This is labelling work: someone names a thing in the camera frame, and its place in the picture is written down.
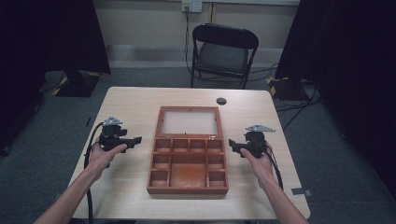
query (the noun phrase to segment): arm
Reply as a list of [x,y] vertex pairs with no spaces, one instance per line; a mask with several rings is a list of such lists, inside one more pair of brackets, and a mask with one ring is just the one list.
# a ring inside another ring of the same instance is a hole
[[125,148],[126,145],[123,144],[109,151],[103,151],[99,144],[94,144],[87,168],[79,174],[61,197],[35,223],[69,223],[88,189],[100,178],[102,172],[113,161],[116,154],[122,152]]
[[[272,154],[271,147],[269,147],[268,152]],[[241,153],[250,162],[253,173],[258,179],[259,186],[267,195],[279,222],[282,224],[308,223],[274,179],[272,163],[268,156],[264,154],[261,158],[256,159],[244,148],[241,148]]]

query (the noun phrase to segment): glass panel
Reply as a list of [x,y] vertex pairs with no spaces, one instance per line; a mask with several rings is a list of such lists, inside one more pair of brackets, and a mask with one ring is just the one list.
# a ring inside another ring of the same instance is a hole
[[161,133],[218,134],[215,110],[165,110]]

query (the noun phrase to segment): forearm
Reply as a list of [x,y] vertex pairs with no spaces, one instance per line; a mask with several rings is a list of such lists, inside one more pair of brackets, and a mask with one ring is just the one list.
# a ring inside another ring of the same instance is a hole
[[281,224],[308,223],[301,212],[294,206],[273,176],[264,177],[262,189],[276,212]]
[[69,223],[94,179],[92,169],[84,170],[35,223]]

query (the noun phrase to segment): chair backrest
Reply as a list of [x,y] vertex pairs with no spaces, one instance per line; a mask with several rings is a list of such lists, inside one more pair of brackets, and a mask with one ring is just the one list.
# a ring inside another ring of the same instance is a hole
[[256,49],[259,46],[259,38],[249,30],[214,23],[195,27],[192,31],[192,39],[194,44],[198,40],[241,49]]

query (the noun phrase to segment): black chair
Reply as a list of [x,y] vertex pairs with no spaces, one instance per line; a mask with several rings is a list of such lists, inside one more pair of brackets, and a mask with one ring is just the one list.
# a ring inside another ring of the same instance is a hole
[[201,73],[241,79],[244,89],[259,39],[246,29],[213,23],[198,25],[192,31],[191,88],[196,70]]

